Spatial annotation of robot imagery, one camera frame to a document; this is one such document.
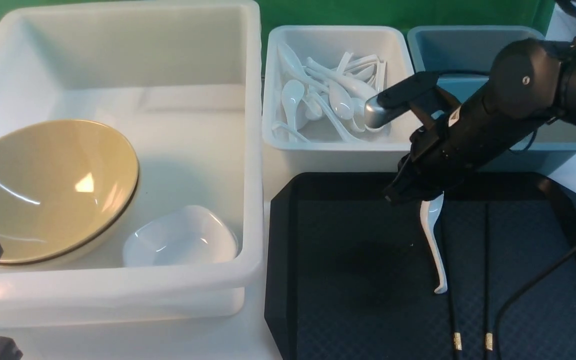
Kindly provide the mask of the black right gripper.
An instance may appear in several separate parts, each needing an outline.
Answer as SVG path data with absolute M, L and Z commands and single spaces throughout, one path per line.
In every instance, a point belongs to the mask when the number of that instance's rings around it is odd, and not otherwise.
M 547 117 L 513 118 L 480 89 L 431 129 L 415 132 L 408 155 L 398 164 L 384 196 L 393 205 L 430 201 L 453 189 L 544 125 Z

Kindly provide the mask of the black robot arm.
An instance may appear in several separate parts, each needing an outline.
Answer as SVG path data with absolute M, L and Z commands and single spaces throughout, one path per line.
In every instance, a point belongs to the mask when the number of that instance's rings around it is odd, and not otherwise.
M 464 102 L 438 85 L 440 76 L 419 71 L 374 98 L 387 123 L 407 111 L 422 123 L 384 189 L 394 205 L 437 198 L 542 125 L 576 126 L 576 39 L 510 43 Z

